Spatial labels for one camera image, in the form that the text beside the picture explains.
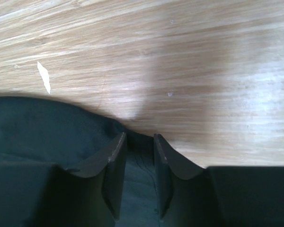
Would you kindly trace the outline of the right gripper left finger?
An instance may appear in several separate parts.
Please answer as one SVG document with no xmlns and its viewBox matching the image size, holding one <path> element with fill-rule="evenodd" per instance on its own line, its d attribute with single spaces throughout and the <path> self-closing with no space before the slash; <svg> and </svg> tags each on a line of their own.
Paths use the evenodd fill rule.
<svg viewBox="0 0 284 227">
<path fill-rule="evenodd" d="M 126 133 L 118 134 L 103 150 L 66 169 L 79 182 L 78 221 L 118 221 L 127 153 Z"/>
</svg>

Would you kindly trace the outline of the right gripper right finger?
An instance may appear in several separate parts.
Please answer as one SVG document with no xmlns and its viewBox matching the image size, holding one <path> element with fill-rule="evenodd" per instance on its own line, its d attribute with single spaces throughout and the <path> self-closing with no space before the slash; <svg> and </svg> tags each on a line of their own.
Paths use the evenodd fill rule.
<svg viewBox="0 0 284 227">
<path fill-rule="evenodd" d="M 201 221 L 206 170 L 181 155 L 160 135 L 154 135 L 154 166 L 162 221 Z"/>
</svg>

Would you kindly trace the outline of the black t-shirt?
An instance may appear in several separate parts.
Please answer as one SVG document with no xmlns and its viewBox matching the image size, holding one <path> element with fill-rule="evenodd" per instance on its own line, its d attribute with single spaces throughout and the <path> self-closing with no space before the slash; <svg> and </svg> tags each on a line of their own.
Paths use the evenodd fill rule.
<svg viewBox="0 0 284 227">
<path fill-rule="evenodd" d="M 119 133 L 127 147 L 119 227 L 159 227 L 153 137 L 80 107 L 30 97 L 0 97 L 0 163 L 54 162 L 72 167 Z"/>
</svg>

